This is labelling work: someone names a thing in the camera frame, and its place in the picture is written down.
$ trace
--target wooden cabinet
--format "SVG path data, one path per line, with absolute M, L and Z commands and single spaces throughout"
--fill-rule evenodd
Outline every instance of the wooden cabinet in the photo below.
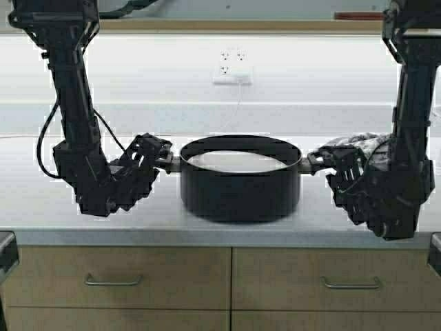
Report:
M 229 309 L 229 248 L 26 247 L 20 258 L 8 306 Z
M 233 310 L 441 312 L 427 251 L 237 249 L 233 264 Z
M 438 331 L 440 328 L 440 313 L 232 313 L 232 331 Z
M 229 312 L 11 308 L 12 331 L 227 331 Z
M 441 329 L 441 279 L 425 250 L 24 247 L 20 254 L 2 289 L 12 331 Z

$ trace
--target backsplash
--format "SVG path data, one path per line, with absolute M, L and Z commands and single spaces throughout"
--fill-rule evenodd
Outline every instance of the backsplash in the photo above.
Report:
M 3 35 L 0 48 L 0 134 L 38 134 L 50 71 L 23 36 Z M 214 84 L 222 54 L 238 50 L 251 85 Z M 386 132 L 399 78 L 377 36 L 103 34 L 86 63 L 94 105 L 121 135 Z M 58 119 L 51 128 L 60 134 Z

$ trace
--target power outlet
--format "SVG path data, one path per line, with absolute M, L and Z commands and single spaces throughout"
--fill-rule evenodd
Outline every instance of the power outlet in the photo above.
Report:
M 251 85 L 253 68 L 244 50 L 235 48 L 220 53 L 220 63 L 214 69 L 215 85 Z

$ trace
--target countertop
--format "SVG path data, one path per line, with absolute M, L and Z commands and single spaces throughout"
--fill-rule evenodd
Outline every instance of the countertop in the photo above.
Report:
M 174 150 L 199 137 L 164 137 Z M 304 153 L 332 137 L 278 137 Z M 132 138 L 122 137 L 128 144 Z M 44 141 L 44 160 L 55 171 L 51 148 L 60 139 Z M 0 137 L 0 230 L 14 231 L 19 245 L 154 245 L 288 248 L 428 249 L 431 234 L 441 230 L 441 197 L 434 192 L 424 205 L 414 239 L 386 242 L 364 225 L 355 226 L 334 205 L 325 173 L 302 176 L 296 211 L 272 223 L 213 223 L 195 217 L 183 206 L 179 174 L 161 172 L 154 191 L 129 212 L 108 218 L 79 213 L 73 191 L 63 181 L 46 177 L 35 158 L 35 137 Z M 110 138 L 103 139 L 108 159 L 119 155 Z M 432 138 L 430 157 L 440 158 L 441 138 Z M 441 185 L 441 177 L 436 177 Z

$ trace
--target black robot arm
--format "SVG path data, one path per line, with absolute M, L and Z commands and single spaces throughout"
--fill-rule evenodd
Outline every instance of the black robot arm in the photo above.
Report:
M 83 214 L 105 217 L 129 210 L 150 193 L 158 175 L 155 163 L 169 156 L 172 144 L 144 134 L 119 159 L 107 162 L 83 61 L 99 31 L 96 0 L 14 0 L 13 5 L 10 24 L 44 50 L 52 71 L 65 135 L 54 148 L 59 178 L 74 188 Z
M 407 33 L 412 28 L 441 28 L 441 1 L 393 0 L 384 12 L 382 38 L 402 70 L 393 133 L 378 146 L 380 152 L 366 160 L 353 146 L 317 151 L 336 170 L 327 176 L 336 205 L 356 225 L 366 223 L 386 240 L 414 236 L 420 206 L 435 187 L 426 149 L 441 38 Z M 376 162 L 380 157 L 387 160 L 386 166 Z

